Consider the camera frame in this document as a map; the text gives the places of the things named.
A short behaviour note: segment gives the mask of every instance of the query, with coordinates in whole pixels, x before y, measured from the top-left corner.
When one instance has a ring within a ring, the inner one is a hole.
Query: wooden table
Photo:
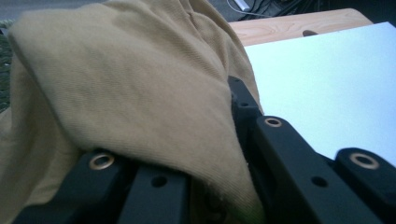
[[[304,30],[324,34],[370,24],[373,23],[352,8],[230,22],[244,46],[301,37]]]

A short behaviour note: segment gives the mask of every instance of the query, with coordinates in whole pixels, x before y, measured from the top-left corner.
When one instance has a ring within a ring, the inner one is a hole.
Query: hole
[[[114,162],[114,156],[108,153],[100,153],[94,156],[90,161],[90,168],[93,170],[103,170]]]
[[[363,153],[352,153],[349,158],[357,165],[362,168],[376,170],[379,167],[378,161],[376,161],[373,157],[368,156]]]
[[[282,122],[280,122],[279,119],[266,119],[265,123],[274,128],[278,128],[282,126]]]
[[[321,188],[327,188],[327,186],[329,186],[327,181],[320,176],[312,177],[311,181],[312,181],[312,183],[314,183],[314,185],[321,187]]]
[[[311,36],[311,35],[317,35],[318,33],[310,30],[304,30],[303,31],[303,36]]]
[[[166,177],[160,175],[160,176],[152,178],[151,186],[154,188],[161,188],[161,187],[165,186],[167,182],[168,182],[168,180],[166,179]]]

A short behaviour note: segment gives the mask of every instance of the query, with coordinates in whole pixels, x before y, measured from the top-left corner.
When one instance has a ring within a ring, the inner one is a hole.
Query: black plastic bar
[[[187,175],[141,165],[118,224],[189,223],[189,198]]]
[[[396,221],[396,168],[373,152],[345,148],[337,153],[334,171],[385,223]]]
[[[248,136],[252,133],[256,118],[260,117],[262,113],[241,79],[229,77],[228,84],[233,97],[233,122],[235,123],[239,144],[245,153],[248,144]]]
[[[287,121],[258,118],[254,139],[276,180],[271,222],[381,223]]]
[[[50,202],[24,208],[14,224],[114,223],[135,170],[131,161],[108,151],[87,153]]]

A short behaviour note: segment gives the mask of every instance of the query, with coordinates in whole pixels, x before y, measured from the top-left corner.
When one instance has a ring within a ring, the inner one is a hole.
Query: fold in fabric
[[[205,0],[27,12],[8,39],[14,57],[11,106],[0,114],[1,223],[50,200],[79,156],[99,147],[187,173],[231,217],[263,222],[227,84],[240,77],[259,102],[253,72]]]

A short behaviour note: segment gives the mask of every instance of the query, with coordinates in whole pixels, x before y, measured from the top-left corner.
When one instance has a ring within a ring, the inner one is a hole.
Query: khaki cloth
[[[258,101],[252,68],[205,0],[27,12],[8,38],[0,223],[50,200],[79,156],[99,147],[185,172],[241,222],[262,223],[227,84],[242,78]]]

